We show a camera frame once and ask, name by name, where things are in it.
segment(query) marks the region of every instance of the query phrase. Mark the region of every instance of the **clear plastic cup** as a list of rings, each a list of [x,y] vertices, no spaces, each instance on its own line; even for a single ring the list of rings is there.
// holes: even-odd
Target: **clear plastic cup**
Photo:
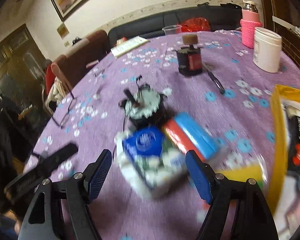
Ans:
[[[181,27],[181,25],[170,25],[163,27],[162,30],[164,31],[165,35],[178,34],[181,33]]]

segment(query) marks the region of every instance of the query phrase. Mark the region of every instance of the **pink object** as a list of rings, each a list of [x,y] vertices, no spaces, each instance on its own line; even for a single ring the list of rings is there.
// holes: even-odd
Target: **pink object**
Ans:
[[[260,16],[258,13],[244,9],[242,9],[242,19],[245,21],[260,22]]]
[[[254,47],[254,32],[256,27],[262,27],[261,22],[252,22],[241,19],[240,21],[242,27],[242,43],[249,49]]]

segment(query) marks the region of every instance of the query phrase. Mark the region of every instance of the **table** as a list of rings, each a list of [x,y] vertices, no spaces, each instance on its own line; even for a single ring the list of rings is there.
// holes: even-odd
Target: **table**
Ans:
[[[63,129],[50,120],[34,148],[53,153],[69,141],[79,152],[60,165],[51,179],[67,179],[94,162],[102,149],[114,149],[114,136],[122,130],[124,112],[118,102],[124,88],[136,92],[140,74],[168,98],[165,105],[188,112],[218,144],[233,151],[223,165],[245,165],[262,155],[271,176],[274,133],[269,98],[275,84],[300,89],[300,70],[282,52],[281,71],[267,73],[252,61],[253,50],[241,43],[236,31],[198,32],[204,48],[202,60],[226,89],[219,94],[207,73],[186,78],[178,72],[176,53],[182,34],[157,37],[115,59],[107,55],[73,89],[77,103]],[[61,121],[71,103],[68,95],[54,117]],[[36,165],[31,157],[25,171]],[[202,224],[202,207],[196,189],[183,180],[159,200],[142,200],[113,163],[97,200],[90,204],[93,221],[104,240],[189,240]],[[65,220],[69,221],[65,211]]]

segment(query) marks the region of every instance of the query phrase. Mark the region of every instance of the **brown armchair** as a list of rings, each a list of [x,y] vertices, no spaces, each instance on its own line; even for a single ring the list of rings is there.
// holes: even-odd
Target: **brown armchair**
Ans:
[[[51,69],[69,92],[88,73],[86,65],[97,59],[102,60],[109,52],[107,33],[96,31],[74,44],[65,55],[60,55]]]

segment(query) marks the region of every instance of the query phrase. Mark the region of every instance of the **notebook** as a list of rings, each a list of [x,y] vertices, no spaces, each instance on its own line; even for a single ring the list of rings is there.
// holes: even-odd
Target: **notebook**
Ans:
[[[119,58],[120,56],[126,54],[127,52],[140,47],[141,45],[150,42],[149,40],[142,38],[140,36],[134,37],[124,43],[119,44],[118,46],[111,49],[112,54],[115,58]]]

